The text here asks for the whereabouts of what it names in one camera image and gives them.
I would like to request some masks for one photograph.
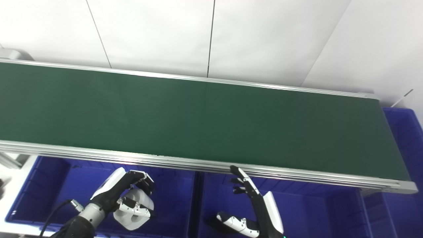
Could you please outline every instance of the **black cable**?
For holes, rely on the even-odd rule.
[[[56,214],[56,212],[59,209],[61,209],[64,205],[70,203],[71,201],[72,201],[72,199],[66,199],[61,204],[57,205],[57,207],[55,207],[53,209],[53,211],[50,213],[49,217],[47,217],[46,223],[44,223],[44,226],[41,229],[41,233],[40,233],[40,237],[39,238],[43,238],[44,231],[47,229],[47,226],[50,224],[50,220],[53,217],[53,215]]]

